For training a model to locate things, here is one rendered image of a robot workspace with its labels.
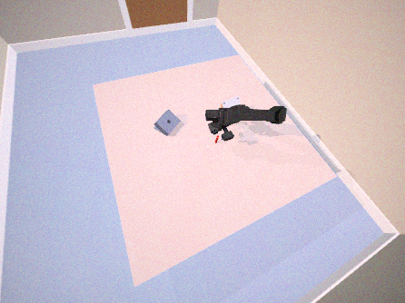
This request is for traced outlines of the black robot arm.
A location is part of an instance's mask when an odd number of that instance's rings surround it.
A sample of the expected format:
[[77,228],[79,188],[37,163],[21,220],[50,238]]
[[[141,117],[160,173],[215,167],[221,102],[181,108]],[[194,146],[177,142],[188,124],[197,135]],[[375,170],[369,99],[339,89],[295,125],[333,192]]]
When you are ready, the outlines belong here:
[[222,125],[232,125],[240,121],[266,121],[281,124],[286,120],[287,109],[284,106],[273,106],[269,110],[250,109],[245,104],[237,104],[230,108],[219,110],[206,110],[205,120],[214,121],[208,123],[210,132],[214,135],[222,130]]

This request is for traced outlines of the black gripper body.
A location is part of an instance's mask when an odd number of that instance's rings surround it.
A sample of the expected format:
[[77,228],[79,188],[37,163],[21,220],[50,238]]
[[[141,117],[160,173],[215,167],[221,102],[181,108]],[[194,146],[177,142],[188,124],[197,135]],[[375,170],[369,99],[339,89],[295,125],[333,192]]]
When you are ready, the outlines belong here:
[[220,125],[222,126],[222,129],[224,131],[224,133],[222,134],[222,139],[226,142],[229,141],[230,139],[233,139],[234,135],[232,133],[232,131],[228,131],[228,129],[226,127],[228,127],[229,125],[222,125],[220,123]]

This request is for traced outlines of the blue-grey square panel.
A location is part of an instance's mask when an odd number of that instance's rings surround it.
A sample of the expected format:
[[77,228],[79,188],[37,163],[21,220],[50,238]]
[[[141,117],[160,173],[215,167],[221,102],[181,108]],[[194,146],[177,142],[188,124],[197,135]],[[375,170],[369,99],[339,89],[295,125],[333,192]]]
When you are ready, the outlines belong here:
[[168,136],[180,120],[168,109],[153,125],[158,132]]

